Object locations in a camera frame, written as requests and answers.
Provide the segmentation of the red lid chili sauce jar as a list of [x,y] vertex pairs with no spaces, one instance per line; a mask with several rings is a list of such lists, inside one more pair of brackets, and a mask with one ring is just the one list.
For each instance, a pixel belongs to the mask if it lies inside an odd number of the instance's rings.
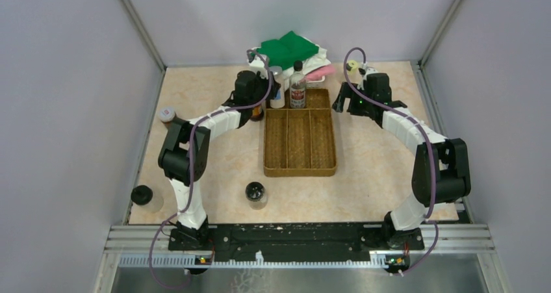
[[261,121],[263,118],[264,118],[264,109],[263,109],[263,105],[260,104],[252,109],[250,120]]

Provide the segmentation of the dark bottle red white label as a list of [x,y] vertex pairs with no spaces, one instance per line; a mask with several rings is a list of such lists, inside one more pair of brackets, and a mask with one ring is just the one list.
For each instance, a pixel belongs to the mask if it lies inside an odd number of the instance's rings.
[[305,108],[306,105],[306,79],[303,73],[303,62],[295,61],[294,73],[289,78],[289,94],[291,108]]

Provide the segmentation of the black cap squeeze bottle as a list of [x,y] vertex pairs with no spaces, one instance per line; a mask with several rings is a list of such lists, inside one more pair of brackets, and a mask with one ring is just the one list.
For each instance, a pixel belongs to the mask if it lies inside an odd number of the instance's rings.
[[138,185],[132,189],[131,201],[146,212],[156,213],[164,205],[164,198],[158,190],[146,185]]

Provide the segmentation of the silver lid spice jar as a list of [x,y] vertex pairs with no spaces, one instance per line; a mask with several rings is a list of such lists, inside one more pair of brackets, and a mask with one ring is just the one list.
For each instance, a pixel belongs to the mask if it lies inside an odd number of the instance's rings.
[[270,108],[283,108],[285,106],[285,78],[283,77],[283,69],[280,66],[272,66],[270,68],[274,78],[275,96],[270,100]]

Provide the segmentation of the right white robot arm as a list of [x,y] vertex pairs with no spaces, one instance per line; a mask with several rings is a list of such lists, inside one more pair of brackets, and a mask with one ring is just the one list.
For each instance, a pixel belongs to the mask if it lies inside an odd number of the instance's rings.
[[465,141],[436,133],[405,103],[394,100],[386,73],[367,73],[359,84],[344,81],[332,108],[370,118],[415,156],[411,194],[383,219],[381,241],[386,247],[398,249],[418,232],[436,206],[470,194]]

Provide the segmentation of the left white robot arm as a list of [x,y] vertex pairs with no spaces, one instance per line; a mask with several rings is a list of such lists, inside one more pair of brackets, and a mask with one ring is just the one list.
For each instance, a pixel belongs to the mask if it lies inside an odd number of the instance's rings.
[[169,126],[158,165],[172,185],[177,212],[170,216],[170,251],[207,249],[209,223],[200,179],[207,167],[210,142],[251,120],[253,109],[276,96],[280,85],[271,71],[240,71],[229,98],[216,110],[191,120],[176,118]]

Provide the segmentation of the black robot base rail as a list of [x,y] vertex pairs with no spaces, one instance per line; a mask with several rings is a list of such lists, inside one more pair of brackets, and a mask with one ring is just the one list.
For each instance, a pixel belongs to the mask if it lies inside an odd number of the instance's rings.
[[215,262],[362,262],[375,250],[423,250],[419,228],[393,231],[382,222],[217,224],[170,231],[170,251],[206,251]]

